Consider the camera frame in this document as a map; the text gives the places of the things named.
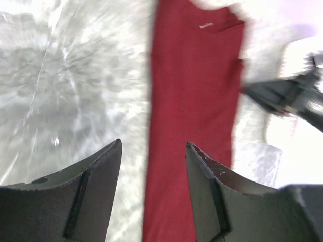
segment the blurred background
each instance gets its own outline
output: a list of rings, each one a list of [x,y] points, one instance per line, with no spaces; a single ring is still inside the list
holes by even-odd
[[[323,33],[321,0],[192,1],[210,9],[240,3],[233,9],[247,22],[241,51],[247,59],[244,82],[275,78],[287,44]],[[31,182],[120,138],[123,158],[107,235],[111,242],[141,238],[148,57],[156,3],[0,3],[0,185]],[[266,117],[241,95],[233,134],[234,170],[271,187],[297,182],[299,175],[289,178],[293,161],[264,142]],[[313,182],[306,177],[300,182]]]

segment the small logo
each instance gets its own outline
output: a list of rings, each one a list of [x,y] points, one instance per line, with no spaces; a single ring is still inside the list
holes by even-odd
[[[204,24],[204,25],[201,25],[201,26],[199,26],[201,29],[204,29],[204,28],[206,28],[206,27],[208,27],[208,26],[212,26],[213,25],[213,23],[207,23],[207,24]]]

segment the red shirt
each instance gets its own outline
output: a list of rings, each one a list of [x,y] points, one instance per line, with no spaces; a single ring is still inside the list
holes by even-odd
[[[231,166],[244,22],[229,8],[159,0],[143,242],[195,242],[185,146]]]

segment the crumpled white fabric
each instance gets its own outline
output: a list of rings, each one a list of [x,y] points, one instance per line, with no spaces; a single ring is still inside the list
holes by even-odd
[[[214,8],[236,1],[206,2],[196,4]],[[245,0],[235,6],[249,23],[245,81],[274,77],[284,45],[307,29],[293,25],[287,2]],[[299,0],[293,2],[300,8]],[[28,183],[120,138],[109,242],[141,241],[155,6],[156,0],[0,4],[0,185]],[[272,186],[280,151],[263,142],[264,117],[241,96],[234,170]]]

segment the red cloth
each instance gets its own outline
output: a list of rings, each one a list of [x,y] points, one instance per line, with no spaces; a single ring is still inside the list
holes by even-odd
[[[193,142],[230,167],[243,30],[229,8],[159,1],[143,242],[196,241],[185,146]]]

